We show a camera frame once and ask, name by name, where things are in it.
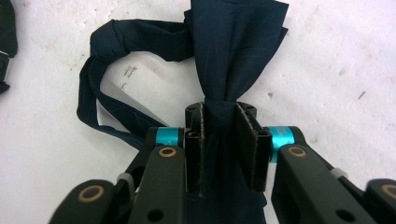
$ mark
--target twisted fabric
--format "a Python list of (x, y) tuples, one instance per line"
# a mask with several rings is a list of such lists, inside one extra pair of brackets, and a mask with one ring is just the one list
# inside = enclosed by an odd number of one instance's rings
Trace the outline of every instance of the twisted fabric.
[[(236, 100), (269, 63), (287, 29), (288, 5), (276, 1), (192, 0), (184, 22), (110, 21), (92, 34), (91, 57), (80, 73), (78, 117), (132, 147), (143, 148), (155, 119), (100, 91), (107, 67), (133, 51), (149, 51), (168, 62), (195, 57), (205, 94), (205, 188), (188, 195), (187, 223), (265, 223), (262, 193), (250, 192), (234, 155)], [(129, 131), (99, 125), (96, 99)]]

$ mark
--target fabric strap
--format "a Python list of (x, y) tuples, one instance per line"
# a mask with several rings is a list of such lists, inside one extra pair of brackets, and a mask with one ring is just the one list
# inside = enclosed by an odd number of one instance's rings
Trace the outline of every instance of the fabric strap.
[[(80, 73), (78, 117), (92, 128), (141, 149), (159, 121), (100, 91), (107, 67), (133, 51), (168, 62), (195, 57), (205, 94), (203, 198), (188, 194), (187, 223), (265, 223), (262, 193), (250, 192), (230, 135), (237, 98), (257, 80), (282, 42), (288, 5), (276, 1), (192, 0), (184, 22), (110, 21), (91, 37), (91, 57)], [(96, 100), (128, 131), (99, 125)]]

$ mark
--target black plastic part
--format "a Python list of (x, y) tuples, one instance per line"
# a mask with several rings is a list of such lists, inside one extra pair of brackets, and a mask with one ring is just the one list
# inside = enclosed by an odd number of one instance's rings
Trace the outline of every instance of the black plastic part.
[[(166, 147), (176, 154), (161, 156)], [(184, 159), (181, 147), (160, 146), (151, 152), (128, 223), (185, 223)]]
[(0, 52), (0, 94), (9, 89), (8, 84), (4, 81), (6, 78), (8, 62), (8, 56)]
[(304, 134), (298, 127), (289, 126), (289, 128), (291, 129), (291, 132), (293, 133), (295, 144), (300, 145), (300, 146), (309, 147), (317, 155), (317, 157), (320, 158), (320, 160), (326, 165), (328, 170), (332, 170), (334, 168), (329, 162), (327, 162), (325, 159), (323, 159), (314, 149), (312, 149), (311, 146), (309, 146), (306, 143)]
[(393, 224), (396, 221), (396, 181), (371, 180), (363, 195), (363, 206), (378, 223)]
[(358, 187), (356, 187), (352, 182), (350, 182), (345, 176), (340, 176), (338, 177), (338, 181), (340, 181), (340, 183), (344, 186), (344, 188), (346, 188), (346, 190), (350, 193), (350, 195), (352, 195), (352, 197), (359, 202), (360, 204), (362, 204), (362, 198), (363, 198), (363, 194), (364, 192), (359, 189)]
[[(134, 178), (134, 186), (140, 186), (146, 164), (149, 160), (151, 151), (155, 148), (155, 140), (158, 128), (150, 128), (146, 134), (146, 143), (144, 149), (140, 150), (134, 160), (126, 169), (125, 173), (130, 174)], [(128, 184), (125, 180), (120, 180), (116, 185), (119, 205), (127, 204), (130, 200)]]
[[(86, 188), (100, 186), (104, 192), (96, 200), (83, 202), (79, 194)], [(105, 224), (112, 223), (117, 215), (117, 204), (114, 201), (116, 191), (113, 184), (105, 180), (89, 180), (75, 187), (55, 211), (51, 224)]]
[(0, 51), (13, 58), (18, 42), (15, 27), (15, 11), (9, 0), (0, 0)]
[(0, 0), (0, 94), (9, 89), (5, 82), (8, 62), (17, 50), (14, 7), (9, 0)]
[(184, 128), (178, 128), (177, 146), (184, 148)]
[[(293, 155), (293, 147), (305, 155)], [(280, 149), (272, 202), (280, 224), (375, 223), (317, 153), (301, 145)]]
[(185, 118), (187, 192), (202, 196), (205, 193), (204, 104), (197, 103), (187, 106)]
[(272, 135), (255, 119), (256, 108), (238, 103), (235, 113), (237, 156), (251, 191), (265, 191), (268, 163), (272, 154)]

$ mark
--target screw hole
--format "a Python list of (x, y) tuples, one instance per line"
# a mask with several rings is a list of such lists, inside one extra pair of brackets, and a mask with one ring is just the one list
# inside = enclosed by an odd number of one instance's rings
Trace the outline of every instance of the screw hole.
[(93, 198), (94, 196), (96, 196), (99, 193), (99, 189), (88, 189), (84, 192), (84, 194), (82, 196), (84, 196), (84, 198), (86, 199), (90, 199)]
[(173, 153), (173, 152), (174, 152), (174, 150), (172, 150), (172, 149), (165, 149), (165, 150), (163, 151), (163, 154), (169, 155), (169, 154), (171, 154), (171, 153)]
[(156, 222), (163, 219), (163, 211), (161, 210), (151, 210), (148, 213), (148, 220), (150, 222)]
[(343, 210), (343, 209), (338, 209), (335, 214), (337, 214), (338, 217), (340, 217), (341, 219), (343, 219), (344, 221), (347, 222), (354, 222), (355, 221), (355, 217), (350, 214), (350, 212)]

